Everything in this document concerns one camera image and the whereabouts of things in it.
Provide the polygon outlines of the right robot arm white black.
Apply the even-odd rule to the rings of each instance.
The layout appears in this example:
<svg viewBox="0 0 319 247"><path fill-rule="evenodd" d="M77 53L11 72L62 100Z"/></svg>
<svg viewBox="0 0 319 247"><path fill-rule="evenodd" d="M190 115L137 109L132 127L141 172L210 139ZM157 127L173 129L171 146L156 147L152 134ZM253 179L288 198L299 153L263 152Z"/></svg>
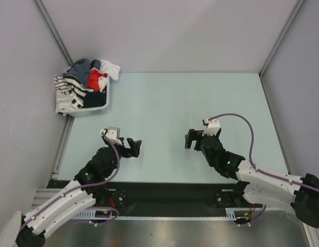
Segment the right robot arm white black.
<svg viewBox="0 0 319 247"><path fill-rule="evenodd" d="M224 149L219 133L205 134L190 129L185 135L185 149L203 153L208 165L225 178L237 181L232 200L237 206L247 203L283 209L304 224L319 228L319 178L282 174L252 165L243 156Z"/></svg>

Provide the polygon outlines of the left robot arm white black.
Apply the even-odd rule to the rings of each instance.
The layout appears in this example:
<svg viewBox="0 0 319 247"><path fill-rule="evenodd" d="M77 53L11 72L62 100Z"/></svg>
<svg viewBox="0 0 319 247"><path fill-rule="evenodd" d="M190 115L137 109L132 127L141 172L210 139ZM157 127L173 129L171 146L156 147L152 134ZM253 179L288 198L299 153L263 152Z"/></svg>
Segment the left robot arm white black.
<svg viewBox="0 0 319 247"><path fill-rule="evenodd" d="M97 150L75 177L55 196L22 216L14 246L43 246L58 228L81 211L95 205L102 206L109 199L106 184L119 171L122 158L138 157L141 140L102 138L106 146Z"/></svg>

